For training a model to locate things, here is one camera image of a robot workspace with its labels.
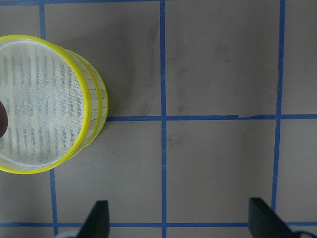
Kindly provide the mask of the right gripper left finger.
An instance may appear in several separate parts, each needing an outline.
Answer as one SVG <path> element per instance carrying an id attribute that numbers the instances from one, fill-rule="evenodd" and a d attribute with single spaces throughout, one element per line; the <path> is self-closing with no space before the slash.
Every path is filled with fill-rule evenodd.
<path id="1" fill-rule="evenodd" d="M 110 232 L 109 224 L 108 201 L 99 200 L 94 204 L 77 237 L 107 238 Z"/>

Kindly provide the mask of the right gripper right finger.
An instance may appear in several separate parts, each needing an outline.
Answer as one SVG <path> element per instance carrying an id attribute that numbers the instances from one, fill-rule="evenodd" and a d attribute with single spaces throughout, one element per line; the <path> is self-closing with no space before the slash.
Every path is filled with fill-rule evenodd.
<path id="1" fill-rule="evenodd" d="M 248 227 L 253 238 L 299 238 L 261 199 L 249 199 Z"/>

